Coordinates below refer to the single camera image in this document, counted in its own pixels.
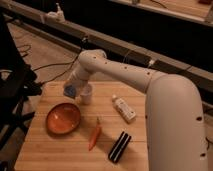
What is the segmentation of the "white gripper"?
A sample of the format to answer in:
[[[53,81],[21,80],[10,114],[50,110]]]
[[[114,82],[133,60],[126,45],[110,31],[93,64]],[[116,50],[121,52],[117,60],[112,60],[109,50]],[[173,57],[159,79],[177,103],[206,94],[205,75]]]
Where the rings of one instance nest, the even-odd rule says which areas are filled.
[[[63,85],[64,95],[69,95],[68,87],[74,88],[77,91],[77,94],[76,94],[77,101],[79,101],[80,103],[83,104],[84,100],[83,100],[83,90],[82,89],[88,84],[89,78],[90,78],[89,74],[73,71],[70,74],[67,82],[65,82]]]

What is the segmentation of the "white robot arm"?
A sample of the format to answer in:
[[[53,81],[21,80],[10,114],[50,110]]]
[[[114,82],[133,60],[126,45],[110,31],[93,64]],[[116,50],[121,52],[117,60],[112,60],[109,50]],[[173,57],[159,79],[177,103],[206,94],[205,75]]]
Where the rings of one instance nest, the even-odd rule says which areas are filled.
[[[95,72],[144,93],[149,171],[208,171],[202,100],[188,78],[110,61],[102,50],[85,50],[64,84],[80,95]]]

